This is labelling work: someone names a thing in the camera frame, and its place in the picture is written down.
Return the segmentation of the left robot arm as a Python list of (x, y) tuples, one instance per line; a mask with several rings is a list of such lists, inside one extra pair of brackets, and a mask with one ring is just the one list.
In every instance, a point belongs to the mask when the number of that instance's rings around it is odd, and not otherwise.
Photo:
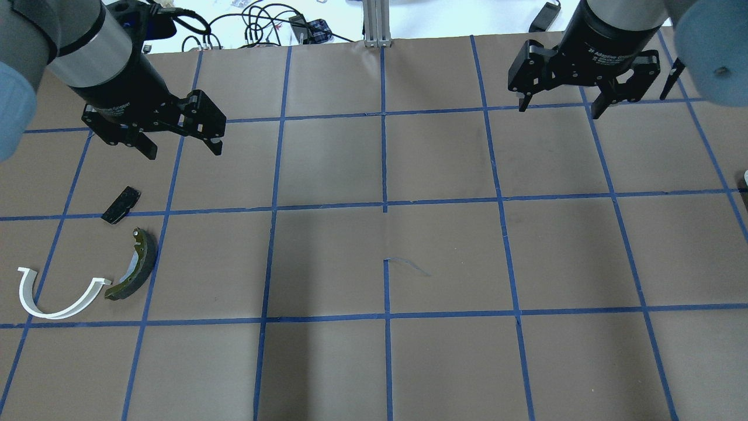
[(34, 119), (46, 70), (83, 99), (82, 122), (110, 146), (154, 160), (158, 147), (148, 133), (171, 132), (200, 139), (219, 156), (226, 115), (199, 89), (172, 94), (144, 52), (147, 41), (175, 35), (187, 17), (202, 24), (195, 33), (210, 35), (195, 11), (155, 1), (3, 1), (2, 160)]

